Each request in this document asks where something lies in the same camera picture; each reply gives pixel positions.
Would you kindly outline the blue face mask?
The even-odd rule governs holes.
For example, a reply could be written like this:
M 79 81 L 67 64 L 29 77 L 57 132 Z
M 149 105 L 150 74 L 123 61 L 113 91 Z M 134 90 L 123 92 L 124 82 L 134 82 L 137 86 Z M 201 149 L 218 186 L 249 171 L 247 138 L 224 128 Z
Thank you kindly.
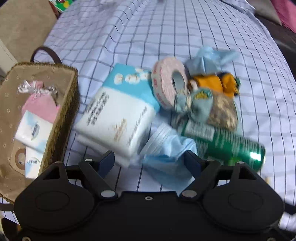
M 181 136 L 170 125 L 162 123 L 140 153 L 143 156 L 142 165 L 165 188 L 180 190 L 189 185 L 193 178 L 184 165 L 185 151 L 197 154 L 195 141 Z
M 212 75 L 221 72 L 224 66 L 237 57 L 238 53 L 236 51 L 219 51 L 205 46 L 197 52 L 193 59 L 189 59 L 185 66 L 191 76 Z

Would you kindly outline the small white tissue pack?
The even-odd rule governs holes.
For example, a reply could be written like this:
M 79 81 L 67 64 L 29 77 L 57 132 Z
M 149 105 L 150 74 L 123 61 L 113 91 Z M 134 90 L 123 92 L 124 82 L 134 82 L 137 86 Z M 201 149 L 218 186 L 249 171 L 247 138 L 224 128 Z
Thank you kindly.
M 27 110 L 18 125 L 15 139 L 40 153 L 44 153 L 52 127 L 52 123 Z

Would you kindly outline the green drink can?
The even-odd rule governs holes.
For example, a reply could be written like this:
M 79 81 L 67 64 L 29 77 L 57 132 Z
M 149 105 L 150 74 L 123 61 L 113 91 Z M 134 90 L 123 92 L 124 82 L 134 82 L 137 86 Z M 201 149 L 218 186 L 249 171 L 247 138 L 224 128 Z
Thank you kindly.
M 195 141 L 197 155 L 204 160 L 216 160 L 227 166 L 244 162 L 256 172 L 265 162 L 266 150 L 262 144 L 223 128 L 183 120 L 177 131 Z

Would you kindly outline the blue strawberry herb sachet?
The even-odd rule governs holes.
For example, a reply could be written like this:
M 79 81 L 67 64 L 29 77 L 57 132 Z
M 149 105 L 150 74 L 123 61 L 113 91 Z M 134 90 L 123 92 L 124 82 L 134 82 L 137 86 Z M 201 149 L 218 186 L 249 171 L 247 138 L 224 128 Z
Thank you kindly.
M 176 111 L 173 127 L 181 121 L 192 120 L 228 131 L 236 132 L 239 127 L 239 116 L 235 102 L 221 92 L 208 88 L 198 88 L 192 91 L 188 98 L 176 98 Z

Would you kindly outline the brown tape roll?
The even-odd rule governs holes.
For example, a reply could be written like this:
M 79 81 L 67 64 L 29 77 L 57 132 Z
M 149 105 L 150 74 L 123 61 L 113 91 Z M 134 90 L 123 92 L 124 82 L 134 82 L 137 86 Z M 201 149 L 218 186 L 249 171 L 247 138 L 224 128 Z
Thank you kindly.
M 21 148 L 15 154 L 15 164 L 20 170 L 25 170 L 26 149 Z

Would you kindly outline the woven lined storage basket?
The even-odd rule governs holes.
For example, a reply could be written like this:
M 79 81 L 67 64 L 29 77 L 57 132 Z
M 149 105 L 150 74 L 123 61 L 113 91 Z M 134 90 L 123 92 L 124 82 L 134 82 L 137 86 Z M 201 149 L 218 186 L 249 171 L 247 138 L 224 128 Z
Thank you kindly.
M 1 198 L 9 204 L 63 160 L 79 109 L 77 69 L 52 49 L 40 50 L 51 63 L 18 63 L 1 82 Z

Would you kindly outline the pink double-sided tape roll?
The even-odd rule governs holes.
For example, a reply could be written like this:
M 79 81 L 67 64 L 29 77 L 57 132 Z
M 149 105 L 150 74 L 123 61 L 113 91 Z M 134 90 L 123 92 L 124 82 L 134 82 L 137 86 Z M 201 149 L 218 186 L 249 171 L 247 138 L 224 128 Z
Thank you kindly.
M 188 79 L 183 63 L 167 57 L 155 63 L 152 70 L 153 93 L 162 108 L 185 112 L 189 104 Z

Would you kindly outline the crumpled blue face mask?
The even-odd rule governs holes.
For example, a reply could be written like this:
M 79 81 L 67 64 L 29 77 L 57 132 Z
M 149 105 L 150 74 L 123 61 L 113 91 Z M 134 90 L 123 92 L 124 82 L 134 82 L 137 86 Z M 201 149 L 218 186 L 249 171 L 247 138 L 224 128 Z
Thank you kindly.
M 185 66 L 191 76 L 212 75 L 221 72 L 224 66 L 237 57 L 238 53 L 236 51 L 219 51 L 205 46 L 197 52 L 193 59 L 189 59 Z

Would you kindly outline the blue checked tablecloth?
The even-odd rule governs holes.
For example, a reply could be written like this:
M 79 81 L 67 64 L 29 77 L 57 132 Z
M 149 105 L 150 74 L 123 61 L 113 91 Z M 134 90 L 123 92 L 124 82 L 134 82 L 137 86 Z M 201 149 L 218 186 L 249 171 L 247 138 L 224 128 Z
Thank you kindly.
M 116 63 L 151 69 L 168 56 L 193 58 L 203 46 L 235 50 L 243 135 L 262 143 L 260 171 L 295 203 L 295 79 L 269 31 L 246 1 L 75 1 L 41 44 L 79 72 L 80 110 Z

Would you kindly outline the black leather sofa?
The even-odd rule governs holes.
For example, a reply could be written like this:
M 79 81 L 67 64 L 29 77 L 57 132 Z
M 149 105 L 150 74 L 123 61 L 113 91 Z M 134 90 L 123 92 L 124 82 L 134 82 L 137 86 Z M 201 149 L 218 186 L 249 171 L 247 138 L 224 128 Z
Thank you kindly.
M 280 26 L 256 14 L 255 16 L 267 27 L 295 76 L 295 33 L 283 25 Z

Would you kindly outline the beige fabric chair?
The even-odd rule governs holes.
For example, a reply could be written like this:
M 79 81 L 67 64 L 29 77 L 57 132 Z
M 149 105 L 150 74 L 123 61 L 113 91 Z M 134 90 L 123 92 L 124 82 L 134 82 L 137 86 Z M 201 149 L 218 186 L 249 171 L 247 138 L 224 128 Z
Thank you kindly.
M 49 1 L 1 1 L 1 75 L 29 62 L 56 21 Z

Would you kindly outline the colourful cartoon box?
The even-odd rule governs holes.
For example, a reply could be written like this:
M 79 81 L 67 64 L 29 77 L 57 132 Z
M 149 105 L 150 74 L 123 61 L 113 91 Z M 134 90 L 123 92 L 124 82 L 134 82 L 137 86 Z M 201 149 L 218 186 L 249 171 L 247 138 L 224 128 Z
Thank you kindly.
M 73 2 L 73 0 L 49 0 L 49 3 L 60 13 L 64 12 Z

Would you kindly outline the grey cushion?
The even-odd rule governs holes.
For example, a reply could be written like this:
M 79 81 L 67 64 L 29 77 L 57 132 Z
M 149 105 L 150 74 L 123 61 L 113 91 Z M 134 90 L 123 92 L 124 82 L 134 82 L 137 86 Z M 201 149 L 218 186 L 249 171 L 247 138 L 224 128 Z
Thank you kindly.
M 271 0 L 247 0 L 255 8 L 255 14 L 268 19 L 278 25 L 282 25 L 276 9 Z

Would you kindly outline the magenta cushion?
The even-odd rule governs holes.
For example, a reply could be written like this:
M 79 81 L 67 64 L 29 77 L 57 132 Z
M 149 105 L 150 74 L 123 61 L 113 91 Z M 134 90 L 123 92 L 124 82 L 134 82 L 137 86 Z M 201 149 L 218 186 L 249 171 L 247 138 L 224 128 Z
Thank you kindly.
M 271 0 L 283 26 L 295 33 L 296 5 L 291 0 Z

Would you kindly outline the pink drawstring sachet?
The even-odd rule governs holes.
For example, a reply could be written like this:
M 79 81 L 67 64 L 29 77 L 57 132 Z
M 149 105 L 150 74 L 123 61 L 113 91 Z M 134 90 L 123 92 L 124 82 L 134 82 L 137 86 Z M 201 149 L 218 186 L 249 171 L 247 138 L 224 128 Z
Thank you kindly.
M 30 95 L 22 107 L 22 115 L 29 111 L 43 120 L 54 123 L 60 109 L 60 105 L 56 103 L 58 93 L 55 86 L 45 87 L 43 81 L 24 80 L 18 86 L 18 93 Z

